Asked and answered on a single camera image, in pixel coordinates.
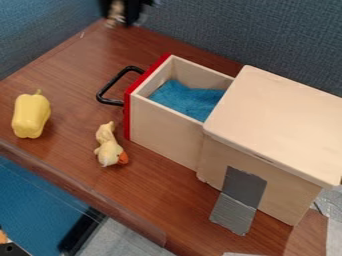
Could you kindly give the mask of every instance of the blue floor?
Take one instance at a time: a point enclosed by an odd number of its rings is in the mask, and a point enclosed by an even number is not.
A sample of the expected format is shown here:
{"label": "blue floor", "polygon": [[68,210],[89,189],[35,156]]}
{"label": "blue floor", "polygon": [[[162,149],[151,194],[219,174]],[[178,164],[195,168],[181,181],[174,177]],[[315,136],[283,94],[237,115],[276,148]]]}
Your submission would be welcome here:
{"label": "blue floor", "polygon": [[0,225],[32,255],[59,255],[59,242],[86,208],[68,193],[0,157]]}

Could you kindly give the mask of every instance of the open wooden box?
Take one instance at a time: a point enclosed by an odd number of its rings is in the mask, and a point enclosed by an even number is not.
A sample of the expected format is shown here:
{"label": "open wooden box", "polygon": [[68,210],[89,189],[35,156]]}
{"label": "open wooden box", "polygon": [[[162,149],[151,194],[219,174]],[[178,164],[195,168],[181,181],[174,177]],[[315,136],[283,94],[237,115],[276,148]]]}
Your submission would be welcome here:
{"label": "open wooden box", "polygon": [[125,98],[130,98],[126,137],[195,171],[203,145],[203,123],[148,97],[170,79],[193,88],[227,89],[233,78],[173,55],[153,70]]}
{"label": "open wooden box", "polygon": [[[170,79],[227,91],[202,123],[148,98]],[[227,166],[259,176],[258,209],[289,225],[322,187],[340,184],[342,100],[289,79],[250,66],[234,79],[168,54],[127,89],[124,108],[127,139],[218,190]]]}

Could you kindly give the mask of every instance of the wooden lid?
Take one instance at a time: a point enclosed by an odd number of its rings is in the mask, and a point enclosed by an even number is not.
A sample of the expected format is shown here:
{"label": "wooden lid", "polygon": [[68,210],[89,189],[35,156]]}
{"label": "wooden lid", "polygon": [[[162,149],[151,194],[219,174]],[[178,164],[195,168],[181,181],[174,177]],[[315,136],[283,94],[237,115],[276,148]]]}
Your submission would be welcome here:
{"label": "wooden lid", "polygon": [[342,99],[337,96],[245,66],[204,131],[319,186],[340,184]]}

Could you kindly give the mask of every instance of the toy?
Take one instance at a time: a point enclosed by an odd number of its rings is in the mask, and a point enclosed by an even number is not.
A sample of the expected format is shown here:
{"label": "toy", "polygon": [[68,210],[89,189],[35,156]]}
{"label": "toy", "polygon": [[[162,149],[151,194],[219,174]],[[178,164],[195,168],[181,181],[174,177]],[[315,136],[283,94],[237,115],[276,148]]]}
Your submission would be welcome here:
{"label": "toy", "polygon": [[33,95],[22,94],[15,101],[12,128],[19,138],[38,138],[51,115],[50,102],[38,89]]}
{"label": "toy", "polygon": [[124,9],[125,7],[123,0],[113,0],[110,6],[106,27],[114,28],[117,24],[124,23]]}
{"label": "toy", "polygon": [[100,147],[94,150],[97,159],[103,167],[113,164],[127,164],[128,156],[123,148],[117,143],[113,132],[114,122],[103,124],[96,132],[96,140],[100,143]]}
{"label": "toy", "polygon": [[4,231],[2,231],[0,226],[0,244],[6,244],[8,242],[7,235]]}

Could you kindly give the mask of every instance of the toy duck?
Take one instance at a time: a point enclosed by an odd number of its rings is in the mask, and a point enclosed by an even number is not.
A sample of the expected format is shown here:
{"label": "toy duck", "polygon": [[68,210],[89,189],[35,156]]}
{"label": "toy duck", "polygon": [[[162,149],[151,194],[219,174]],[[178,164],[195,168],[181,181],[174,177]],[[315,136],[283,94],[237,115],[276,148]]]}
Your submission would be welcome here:
{"label": "toy duck", "polygon": [[100,143],[100,147],[95,149],[94,153],[103,167],[128,163],[126,152],[113,135],[114,129],[114,122],[110,121],[108,124],[101,125],[96,132],[96,140]]}
{"label": "toy duck", "polygon": [[4,231],[2,231],[1,225],[0,225],[0,244],[6,244],[8,242],[7,235]]}

